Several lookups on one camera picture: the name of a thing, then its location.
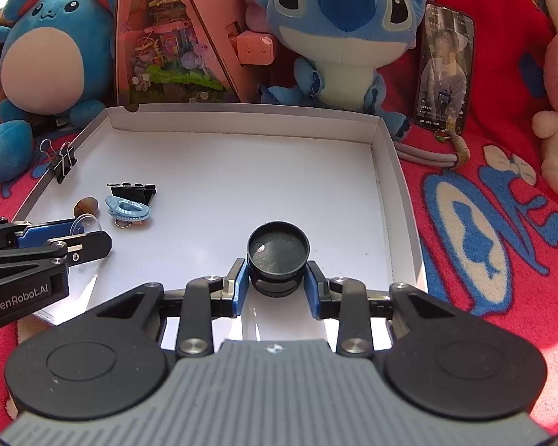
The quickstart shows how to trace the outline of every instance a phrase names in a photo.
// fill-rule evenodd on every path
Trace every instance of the camera lens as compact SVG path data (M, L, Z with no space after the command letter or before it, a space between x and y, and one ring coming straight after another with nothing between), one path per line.
M273 221L248 239L248 267L254 288L268 297L285 297L302 282L310 243L297 226Z

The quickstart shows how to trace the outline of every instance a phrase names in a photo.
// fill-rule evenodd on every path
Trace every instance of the binder clip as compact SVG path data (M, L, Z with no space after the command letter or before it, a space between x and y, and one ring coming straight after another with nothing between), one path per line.
M122 184L108 184L108 186L112 189L114 196L147 206L156 193L154 184L130 184L129 182L124 182Z
M39 150L48 156L50 160L48 171L54 171L58 184L63 182L70 169L77 163L77 159L74 157L74 147L70 145L70 142L64 142L60 150L55 152L52 141L43 139L39 144Z

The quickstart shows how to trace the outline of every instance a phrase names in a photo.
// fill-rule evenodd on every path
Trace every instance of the white bow pattern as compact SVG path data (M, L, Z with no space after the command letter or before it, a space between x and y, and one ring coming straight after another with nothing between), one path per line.
M533 168L515 154L510 156L509 159L506 153L499 147L486 145L484 146L484 157L489 167L497 171L512 171L531 186L537 181L537 174Z

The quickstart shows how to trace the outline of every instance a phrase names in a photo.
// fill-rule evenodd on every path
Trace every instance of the smartphone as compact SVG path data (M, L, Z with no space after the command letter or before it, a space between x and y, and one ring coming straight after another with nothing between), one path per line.
M474 53L473 20L429 3L422 27L415 123L461 133L469 108Z

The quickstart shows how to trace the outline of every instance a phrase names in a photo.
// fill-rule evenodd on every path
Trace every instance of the toy house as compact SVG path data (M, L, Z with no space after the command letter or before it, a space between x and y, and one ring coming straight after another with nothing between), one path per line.
M241 65L242 0L118 0L119 105L251 102L264 70Z

